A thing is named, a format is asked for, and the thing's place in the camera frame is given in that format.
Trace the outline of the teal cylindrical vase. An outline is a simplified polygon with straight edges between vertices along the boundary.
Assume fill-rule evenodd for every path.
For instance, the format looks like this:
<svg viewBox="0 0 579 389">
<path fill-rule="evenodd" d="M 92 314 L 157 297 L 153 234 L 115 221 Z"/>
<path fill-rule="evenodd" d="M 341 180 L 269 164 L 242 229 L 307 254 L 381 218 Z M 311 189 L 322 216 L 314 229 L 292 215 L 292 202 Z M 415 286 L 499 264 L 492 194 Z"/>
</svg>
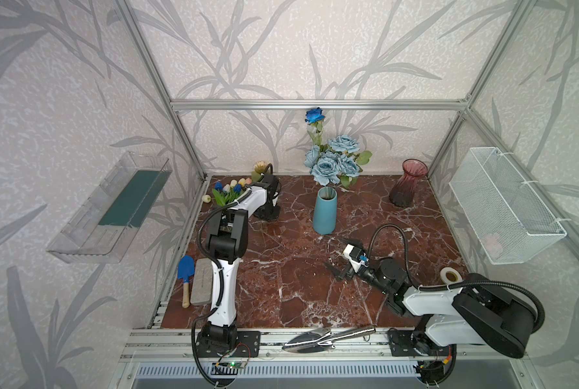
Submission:
<svg viewBox="0 0 579 389">
<path fill-rule="evenodd" d="M 321 235 L 329 235 L 336 228 L 337 192 L 323 186 L 317 194 L 313 215 L 313 228 Z"/>
</svg>

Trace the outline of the beige sunflower stem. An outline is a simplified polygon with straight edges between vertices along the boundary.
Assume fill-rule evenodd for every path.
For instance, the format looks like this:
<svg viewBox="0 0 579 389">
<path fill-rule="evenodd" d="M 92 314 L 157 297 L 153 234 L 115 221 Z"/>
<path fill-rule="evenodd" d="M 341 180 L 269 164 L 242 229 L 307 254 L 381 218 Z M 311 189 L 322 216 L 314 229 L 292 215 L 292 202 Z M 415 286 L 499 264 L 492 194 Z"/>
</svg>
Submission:
<svg viewBox="0 0 579 389">
<path fill-rule="evenodd" d="M 271 164 L 264 160 L 256 162 L 251 172 L 252 182 L 261 182 L 266 174 L 273 174 L 273 167 Z"/>
</svg>

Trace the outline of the light blue rose bouquet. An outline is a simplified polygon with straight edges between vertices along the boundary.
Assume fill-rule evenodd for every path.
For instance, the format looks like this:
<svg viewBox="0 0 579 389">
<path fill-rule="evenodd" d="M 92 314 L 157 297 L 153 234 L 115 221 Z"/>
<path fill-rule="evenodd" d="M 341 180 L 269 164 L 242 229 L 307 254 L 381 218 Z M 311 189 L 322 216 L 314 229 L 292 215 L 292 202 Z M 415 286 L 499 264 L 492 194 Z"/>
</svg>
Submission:
<svg viewBox="0 0 579 389">
<path fill-rule="evenodd" d="M 307 134 L 313 146 L 306 154 L 304 165 L 314 180 L 320 186 L 341 185 L 344 189 L 355 185 L 372 152 L 361 150 L 360 143 L 348 135 L 323 142 L 321 133 L 308 131 Z"/>
</svg>

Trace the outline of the dark blue rose stem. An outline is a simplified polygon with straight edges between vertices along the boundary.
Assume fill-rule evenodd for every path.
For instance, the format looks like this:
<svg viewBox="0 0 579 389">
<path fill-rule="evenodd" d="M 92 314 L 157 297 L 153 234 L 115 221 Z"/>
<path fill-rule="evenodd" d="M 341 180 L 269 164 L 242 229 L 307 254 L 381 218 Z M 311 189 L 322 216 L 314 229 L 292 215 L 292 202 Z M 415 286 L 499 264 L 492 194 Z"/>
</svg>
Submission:
<svg viewBox="0 0 579 389">
<path fill-rule="evenodd" d="M 308 126 L 313 128 L 312 131 L 307 131 L 307 134 L 310 136 L 310 139 L 314 145 L 322 145 L 324 120 L 325 116 L 323 115 L 323 110 L 320 109 L 320 107 L 308 110 L 306 112 L 305 122 Z"/>
</svg>

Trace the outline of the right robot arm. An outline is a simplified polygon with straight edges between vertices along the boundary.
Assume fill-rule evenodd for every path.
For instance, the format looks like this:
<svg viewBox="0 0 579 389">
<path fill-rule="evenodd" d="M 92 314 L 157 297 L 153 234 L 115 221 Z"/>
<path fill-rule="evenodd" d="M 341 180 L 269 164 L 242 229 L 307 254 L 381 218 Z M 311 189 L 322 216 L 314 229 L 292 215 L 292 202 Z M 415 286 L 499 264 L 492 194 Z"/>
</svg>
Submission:
<svg viewBox="0 0 579 389">
<path fill-rule="evenodd" d="M 422 356 L 445 348 L 453 351 L 457 345 L 488 345 L 506 357 L 524 357 L 529 337 L 546 319 L 545 309 L 533 293 L 478 273 L 453 284 L 419 285 L 407 260 L 385 257 L 370 261 L 377 237 L 372 236 L 369 246 L 346 240 L 346 266 L 326 266 L 338 280 L 358 277 L 380 291 L 395 314 L 420 319 L 410 331 L 390 330 L 393 345 L 411 348 Z"/>
</svg>

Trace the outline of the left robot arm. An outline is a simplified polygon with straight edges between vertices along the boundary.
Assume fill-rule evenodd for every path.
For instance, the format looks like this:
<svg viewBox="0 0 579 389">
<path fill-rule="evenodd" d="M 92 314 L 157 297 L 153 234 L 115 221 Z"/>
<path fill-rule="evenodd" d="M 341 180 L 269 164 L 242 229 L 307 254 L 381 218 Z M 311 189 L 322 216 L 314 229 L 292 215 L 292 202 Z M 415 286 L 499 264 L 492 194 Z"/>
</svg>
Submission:
<svg viewBox="0 0 579 389">
<path fill-rule="evenodd" d="M 224 355 L 237 347 L 235 290 L 238 267 L 247 252 L 249 217 L 277 220 L 280 192 L 273 165 L 268 164 L 260 181 L 245 184 L 237 199 L 212 211 L 199 227 L 196 243 L 201 254 L 211 260 L 213 274 L 211 310 L 195 319 L 203 322 L 192 340 L 196 357 Z"/>
</svg>

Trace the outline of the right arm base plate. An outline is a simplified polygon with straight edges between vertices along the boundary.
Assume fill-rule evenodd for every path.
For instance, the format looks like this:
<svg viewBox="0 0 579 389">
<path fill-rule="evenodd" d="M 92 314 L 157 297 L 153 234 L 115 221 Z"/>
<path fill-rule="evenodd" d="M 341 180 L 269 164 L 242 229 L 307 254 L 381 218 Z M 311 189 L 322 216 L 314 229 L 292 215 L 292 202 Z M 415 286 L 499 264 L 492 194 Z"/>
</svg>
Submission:
<svg viewBox="0 0 579 389">
<path fill-rule="evenodd" d="M 448 346 L 438 346 L 422 332 L 390 328 L 387 337 L 393 357 L 446 358 L 450 354 Z"/>
</svg>

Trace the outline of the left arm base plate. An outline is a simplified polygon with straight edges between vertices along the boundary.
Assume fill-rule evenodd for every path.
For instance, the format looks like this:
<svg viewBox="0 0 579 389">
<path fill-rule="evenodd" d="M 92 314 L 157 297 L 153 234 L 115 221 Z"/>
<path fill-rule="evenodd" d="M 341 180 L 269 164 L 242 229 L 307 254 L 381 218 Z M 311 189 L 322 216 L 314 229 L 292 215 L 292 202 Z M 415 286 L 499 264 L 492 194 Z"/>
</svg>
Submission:
<svg viewBox="0 0 579 389">
<path fill-rule="evenodd" d="M 229 335 L 226 340 L 213 340 L 209 336 L 197 335 L 195 346 L 200 358 L 219 358 L 227 353 L 233 353 L 240 358 L 256 358 L 261 345 L 261 332 L 242 331 Z"/>
</svg>

